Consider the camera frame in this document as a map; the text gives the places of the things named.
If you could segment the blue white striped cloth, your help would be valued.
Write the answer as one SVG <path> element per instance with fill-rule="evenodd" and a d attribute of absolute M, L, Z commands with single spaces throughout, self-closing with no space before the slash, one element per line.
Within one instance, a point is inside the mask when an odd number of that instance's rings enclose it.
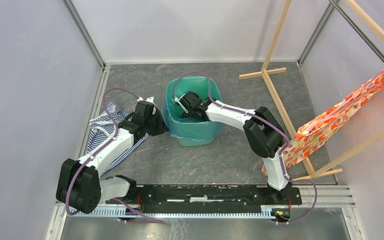
<path fill-rule="evenodd" d="M 128 113 L 123 111 L 122 108 L 112 102 L 109 101 L 106 105 L 106 109 L 113 116 L 114 120 L 117 123 L 122 122 L 127 116 Z M 93 118 L 89 121 L 90 134 L 88 137 L 88 142 L 86 146 L 86 152 L 93 152 L 100 144 L 104 143 L 109 137 L 114 135 L 115 127 L 114 123 L 107 115 L 105 111 L 103 111 L 98 117 Z M 135 143 L 132 147 L 125 150 L 122 154 L 116 157 L 108 167 L 103 171 L 101 177 L 103 177 L 107 172 L 117 167 L 124 160 L 126 160 L 147 138 L 149 137 L 146 134 L 142 139 L 140 139 L 137 143 Z"/>

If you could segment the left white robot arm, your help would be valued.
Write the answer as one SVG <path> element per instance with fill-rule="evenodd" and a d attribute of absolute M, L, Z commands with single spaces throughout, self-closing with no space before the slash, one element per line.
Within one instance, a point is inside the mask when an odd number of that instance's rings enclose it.
<path fill-rule="evenodd" d="M 78 160 L 68 158 L 62 163 L 56 200 L 82 213 L 91 213 L 98 204 L 113 198 L 125 204 L 133 203 L 137 190 L 126 177 L 101 179 L 116 158 L 126 153 L 145 137 L 158 136 L 168 131 L 153 97 L 137 102 L 134 112 L 118 125 L 118 131 L 101 143 L 93 152 Z"/>

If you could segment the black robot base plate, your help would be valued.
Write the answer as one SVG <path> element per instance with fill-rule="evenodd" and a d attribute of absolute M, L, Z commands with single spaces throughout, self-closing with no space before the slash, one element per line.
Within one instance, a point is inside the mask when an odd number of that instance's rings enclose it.
<path fill-rule="evenodd" d="M 257 184 L 144 184 L 131 187 L 121 200 L 140 204 L 145 214 L 245 214 L 259 213 L 262 206 L 283 208 L 303 203 L 297 187 L 276 193 Z"/>

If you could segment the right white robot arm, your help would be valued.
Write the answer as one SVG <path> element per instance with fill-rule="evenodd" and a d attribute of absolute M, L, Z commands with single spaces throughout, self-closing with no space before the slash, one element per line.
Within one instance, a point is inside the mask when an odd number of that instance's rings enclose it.
<path fill-rule="evenodd" d="M 201 99 L 192 91 L 175 97 L 174 101 L 183 109 L 184 118 L 223 123 L 242 130 L 252 151 L 263 159 L 269 199 L 275 204 L 282 204 L 289 198 L 292 181 L 281 157 L 288 137 L 266 107 L 234 107 L 211 97 Z"/>

